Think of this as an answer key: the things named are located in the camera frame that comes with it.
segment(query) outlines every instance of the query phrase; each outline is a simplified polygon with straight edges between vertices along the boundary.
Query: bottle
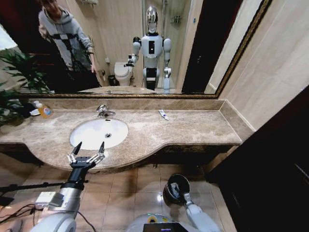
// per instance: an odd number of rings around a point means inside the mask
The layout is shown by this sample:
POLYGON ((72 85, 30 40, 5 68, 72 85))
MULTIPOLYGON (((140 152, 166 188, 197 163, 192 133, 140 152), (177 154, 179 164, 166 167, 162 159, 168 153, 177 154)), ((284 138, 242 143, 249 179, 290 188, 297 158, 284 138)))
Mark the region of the bottle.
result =
POLYGON ((43 105, 39 101, 35 101, 34 104, 35 104, 35 107, 39 110, 40 115, 43 118, 48 118, 52 115, 53 111, 49 109, 46 105, 43 105))

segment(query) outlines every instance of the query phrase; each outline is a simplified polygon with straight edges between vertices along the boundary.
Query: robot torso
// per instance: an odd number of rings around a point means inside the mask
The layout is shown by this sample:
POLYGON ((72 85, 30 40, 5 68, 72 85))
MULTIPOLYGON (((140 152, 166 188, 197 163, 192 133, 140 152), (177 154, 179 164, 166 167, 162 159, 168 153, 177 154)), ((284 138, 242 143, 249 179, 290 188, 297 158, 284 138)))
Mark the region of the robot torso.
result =
POLYGON ((145 59, 145 67, 157 68, 159 57, 163 51, 163 38, 160 35, 145 35, 141 39, 141 52, 145 59))

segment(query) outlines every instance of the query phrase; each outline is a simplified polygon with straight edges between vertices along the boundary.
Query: person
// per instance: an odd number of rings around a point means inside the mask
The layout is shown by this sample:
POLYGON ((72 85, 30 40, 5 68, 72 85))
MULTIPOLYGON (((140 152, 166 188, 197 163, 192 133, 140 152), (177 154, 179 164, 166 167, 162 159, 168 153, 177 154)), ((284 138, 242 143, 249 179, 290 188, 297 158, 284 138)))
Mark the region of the person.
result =
POLYGON ((48 41, 54 41, 69 74, 68 92, 99 87, 96 78, 94 49, 83 29, 57 0, 41 0, 39 32, 48 41))

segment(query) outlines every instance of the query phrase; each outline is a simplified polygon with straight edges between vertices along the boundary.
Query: gold mirror frame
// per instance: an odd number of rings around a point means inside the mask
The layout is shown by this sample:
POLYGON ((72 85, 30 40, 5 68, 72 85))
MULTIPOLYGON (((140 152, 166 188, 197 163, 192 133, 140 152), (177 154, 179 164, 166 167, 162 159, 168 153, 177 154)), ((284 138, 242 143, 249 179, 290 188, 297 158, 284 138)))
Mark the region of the gold mirror frame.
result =
POLYGON ((256 29, 258 28, 263 16, 269 8, 272 0, 263 0, 256 11, 252 22, 250 23, 246 34, 241 40, 241 43, 233 56, 215 94, 19 94, 19 98, 97 98, 97 99, 110 99, 110 98, 153 98, 153 99, 217 99, 219 98, 223 88, 225 87, 228 79, 236 68, 242 54, 246 50, 251 38, 253 37, 256 29))

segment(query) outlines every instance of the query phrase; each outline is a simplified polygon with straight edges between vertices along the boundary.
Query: gray hoodie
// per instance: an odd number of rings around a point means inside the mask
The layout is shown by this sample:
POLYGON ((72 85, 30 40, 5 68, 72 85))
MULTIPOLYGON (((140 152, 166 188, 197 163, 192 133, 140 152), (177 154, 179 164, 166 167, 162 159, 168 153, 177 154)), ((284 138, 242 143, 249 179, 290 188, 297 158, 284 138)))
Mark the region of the gray hoodie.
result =
MULTIPOLYGON (((84 34, 81 26, 76 21, 76 19, 71 15, 66 9, 60 7, 62 11, 62 17, 56 22, 54 21, 47 13, 47 11, 43 8, 43 10, 39 13, 39 32, 41 36, 45 39, 48 39, 48 36, 62 34, 62 38, 66 38, 64 34, 77 34, 87 49, 88 52, 93 53, 93 45, 90 39, 84 34)), ((60 51, 61 57, 63 58, 64 62, 66 63, 67 67, 72 70, 72 59, 69 50, 66 48, 65 44, 58 39, 53 39, 60 51)), ((77 38, 70 39, 70 43, 72 46, 72 51, 74 57, 80 61, 85 68, 88 70, 91 69, 91 63, 89 59, 86 57, 85 52, 78 42, 77 38)))

